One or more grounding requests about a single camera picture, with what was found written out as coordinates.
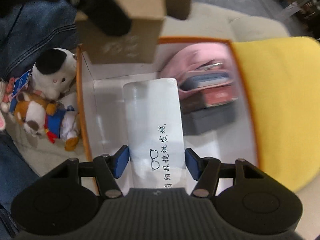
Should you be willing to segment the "orange cardboard box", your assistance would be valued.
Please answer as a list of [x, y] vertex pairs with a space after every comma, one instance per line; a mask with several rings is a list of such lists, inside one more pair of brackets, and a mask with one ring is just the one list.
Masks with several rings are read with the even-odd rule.
[[93, 64], [83, 46], [77, 49], [76, 91], [88, 160], [113, 155], [126, 145], [131, 160], [117, 180], [123, 193], [133, 187], [163, 188], [167, 182], [190, 192], [195, 186], [184, 165], [184, 150], [223, 163], [243, 158], [257, 164], [249, 107], [231, 42], [222, 45], [230, 59], [236, 100], [233, 122], [201, 133], [182, 124], [177, 83], [159, 79], [171, 58], [185, 47], [204, 42], [196, 37], [163, 37], [151, 64]]

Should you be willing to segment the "dark grey box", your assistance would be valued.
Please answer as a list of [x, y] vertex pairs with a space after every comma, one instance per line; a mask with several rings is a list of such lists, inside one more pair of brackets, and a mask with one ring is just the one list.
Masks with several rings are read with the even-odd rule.
[[205, 108], [182, 114], [183, 135], [200, 135], [235, 122], [237, 103]]

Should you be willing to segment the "red panda sailor plush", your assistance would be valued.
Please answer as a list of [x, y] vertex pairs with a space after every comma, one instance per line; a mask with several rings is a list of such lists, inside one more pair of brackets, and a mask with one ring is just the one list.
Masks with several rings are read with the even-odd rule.
[[10, 112], [19, 126], [34, 137], [46, 137], [52, 144], [62, 140], [66, 151], [75, 150], [80, 140], [79, 114], [72, 106], [61, 107], [39, 95], [18, 93]]

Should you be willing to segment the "beige sofa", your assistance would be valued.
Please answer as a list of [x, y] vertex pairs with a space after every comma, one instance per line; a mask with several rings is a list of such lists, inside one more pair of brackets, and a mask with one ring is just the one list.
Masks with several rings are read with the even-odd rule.
[[[201, 36], [229, 39], [235, 42], [265, 40], [268, 38], [289, 37], [288, 27], [283, 23], [265, 17], [250, 16], [215, 5], [194, 3], [191, 13], [184, 21], [167, 17], [164, 21], [162, 36]], [[129, 81], [146, 80], [154, 77], [155, 68], [135, 67], [131, 71], [121, 71], [105, 77], [96, 76], [97, 69], [85, 68], [86, 86], [92, 93], [92, 103], [100, 109], [111, 112], [120, 110], [122, 86]], [[244, 103], [238, 105], [238, 117], [235, 123], [216, 131], [191, 135], [185, 138], [185, 145], [199, 154], [211, 150], [222, 160], [232, 160], [234, 156], [251, 153], [252, 142], [247, 137], [248, 123], [245, 120]], [[62, 144], [51, 144], [46, 139], [32, 137], [12, 120], [7, 121], [7, 131], [16, 147], [38, 174], [44, 175], [68, 157], [85, 158], [83, 146], [74, 152], [66, 152]], [[308, 185], [298, 191], [303, 203], [303, 215], [297, 232], [304, 239], [315, 239], [319, 235], [319, 177], [314, 177]]]

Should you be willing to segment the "white glasses case box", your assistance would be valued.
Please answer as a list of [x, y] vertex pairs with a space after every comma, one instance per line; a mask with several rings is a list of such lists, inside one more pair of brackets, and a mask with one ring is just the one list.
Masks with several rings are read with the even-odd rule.
[[127, 83], [124, 102], [134, 187], [186, 187], [177, 81]]

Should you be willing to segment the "left leg blue jeans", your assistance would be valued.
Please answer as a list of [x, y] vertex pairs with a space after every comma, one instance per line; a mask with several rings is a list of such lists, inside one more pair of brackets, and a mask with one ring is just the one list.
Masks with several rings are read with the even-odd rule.
[[74, 49], [76, 10], [65, 0], [16, 5], [1, 18], [1, 79], [19, 77], [50, 48]]

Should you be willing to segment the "yellow cushion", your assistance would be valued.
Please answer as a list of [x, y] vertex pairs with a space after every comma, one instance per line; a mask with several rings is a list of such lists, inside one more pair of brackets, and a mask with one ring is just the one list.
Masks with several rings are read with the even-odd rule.
[[259, 168], [291, 191], [319, 173], [319, 42], [235, 42]]

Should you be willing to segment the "red dark book box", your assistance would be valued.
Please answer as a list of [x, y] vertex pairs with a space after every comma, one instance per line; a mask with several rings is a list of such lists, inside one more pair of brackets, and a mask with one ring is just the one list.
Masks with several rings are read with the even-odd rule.
[[225, 105], [238, 99], [236, 89], [231, 86], [207, 88], [180, 101], [183, 114], [206, 108]]

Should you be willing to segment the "white black plush dog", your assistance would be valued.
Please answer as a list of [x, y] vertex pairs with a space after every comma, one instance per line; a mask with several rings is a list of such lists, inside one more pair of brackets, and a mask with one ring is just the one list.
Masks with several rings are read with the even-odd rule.
[[57, 100], [69, 91], [76, 77], [76, 55], [63, 48], [43, 52], [32, 68], [33, 91], [48, 100]]

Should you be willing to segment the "pink card holder wallet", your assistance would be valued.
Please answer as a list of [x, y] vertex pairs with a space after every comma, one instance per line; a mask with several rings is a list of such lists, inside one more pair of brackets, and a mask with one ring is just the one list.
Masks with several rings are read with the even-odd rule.
[[204, 89], [228, 86], [233, 81], [234, 75], [228, 70], [193, 70], [178, 81], [179, 98], [183, 100]]

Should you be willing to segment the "brown cardboard small box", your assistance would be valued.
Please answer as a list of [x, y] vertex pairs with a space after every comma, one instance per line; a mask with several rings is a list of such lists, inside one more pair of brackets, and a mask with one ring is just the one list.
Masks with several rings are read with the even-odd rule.
[[78, 12], [75, 25], [93, 64], [151, 63], [167, 15], [165, 0], [99, 3], [97, 22]]

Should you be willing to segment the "pink fabric pouch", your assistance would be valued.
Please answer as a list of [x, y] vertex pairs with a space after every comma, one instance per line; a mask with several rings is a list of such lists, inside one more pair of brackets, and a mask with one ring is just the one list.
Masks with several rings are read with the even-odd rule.
[[164, 66], [159, 78], [175, 78], [177, 81], [191, 70], [209, 62], [222, 62], [227, 68], [230, 67], [232, 55], [228, 47], [223, 43], [195, 43], [185, 47], [176, 53]]

